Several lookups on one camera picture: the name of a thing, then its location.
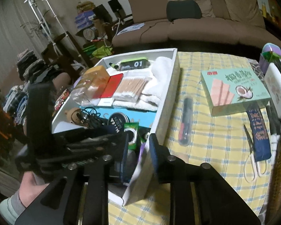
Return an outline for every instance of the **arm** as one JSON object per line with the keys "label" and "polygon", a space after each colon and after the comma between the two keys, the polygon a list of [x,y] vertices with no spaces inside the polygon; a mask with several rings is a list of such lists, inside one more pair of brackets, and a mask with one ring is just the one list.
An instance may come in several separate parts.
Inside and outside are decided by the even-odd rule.
{"label": "arm", "polygon": [[38,185],[33,172],[25,172],[20,189],[0,203],[0,215],[8,224],[14,225],[27,206],[48,186]]}

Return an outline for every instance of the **bolt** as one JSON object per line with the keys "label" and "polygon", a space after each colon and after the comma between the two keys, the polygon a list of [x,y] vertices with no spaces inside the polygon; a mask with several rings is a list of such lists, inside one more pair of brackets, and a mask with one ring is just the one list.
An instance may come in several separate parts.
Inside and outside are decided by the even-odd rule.
{"label": "bolt", "polygon": [[167,157],[167,159],[172,162],[172,161],[176,160],[176,156],[170,155]]}
{"label": "bolt", "polygon": [[77,164],[75,164],[75,163],[68,165],[68,169],[70,169],[70,170],[74,170],[76,168],[77,168]]}
{"label": "bolt", "polygon": [[204,169],[210,169],[211,166],[210,166],[209,163],[204,162],[204,163],[202,163],[202,168],[204,168]]}
{"label": "bolt", "polygon": [[112,156],[111,155],[105,155],[105,156],[103,156],[103,160],[104,161],[109,161],[109,160],[111,160],[112,159]]}

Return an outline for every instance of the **black lumbar pillow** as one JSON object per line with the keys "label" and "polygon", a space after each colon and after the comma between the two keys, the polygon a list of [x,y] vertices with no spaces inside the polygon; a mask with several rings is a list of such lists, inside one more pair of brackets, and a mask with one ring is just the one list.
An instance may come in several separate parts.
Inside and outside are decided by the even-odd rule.
{"label": "black lumbar pillow", "polygon": [[200,19],[202,18],[201,9],[194,0],[169,1],[167,3],[167,19]]}

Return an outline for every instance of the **scissors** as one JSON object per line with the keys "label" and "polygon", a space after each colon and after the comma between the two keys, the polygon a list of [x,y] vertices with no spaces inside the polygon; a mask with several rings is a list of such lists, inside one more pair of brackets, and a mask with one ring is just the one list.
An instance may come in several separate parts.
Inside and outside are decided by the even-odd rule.
{"label": "scissors", "polygon": [[[268,169],[268,163],[267,161],[265,160],[265,171],[264,172],[260,172],[260,166],[259,166],[259,162],[255,162],[255,158],[254,158],[254,153],[253,153],[253,146],[254,146],[254,143],[252,141],[252,138],[246,128],[246,126],[244,125],[244,131],[246,132],[246,136],[247,136],[247,139],[248,139],[248,142],[249,142],[249,148],[250,148],[250,154],[249,156],[247,157],[245,163],[244,163],[244,179],[248,182],[248,183],[252,183],[254,182],[256,179],[257,179],[257,175],[259,177],[262,177],[265,175],[266,173],[266,170]],[[252,180],[249,180],[248,177],[247,177],[247,173],[246,173],[246,164],[248,162],[248,160],[251,160],[251,165],[252,165],[252,169],[253,169],[253,179]]]}

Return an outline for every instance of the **teal box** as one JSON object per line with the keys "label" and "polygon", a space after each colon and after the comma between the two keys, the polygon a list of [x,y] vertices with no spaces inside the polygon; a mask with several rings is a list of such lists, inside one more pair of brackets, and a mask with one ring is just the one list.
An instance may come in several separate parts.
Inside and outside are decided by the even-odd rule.
{"label": "teal box", "polygon": [[251,68],[201,71],[201,82],[212,116],[245,112],[253,102],[264,108],[271,98]]}

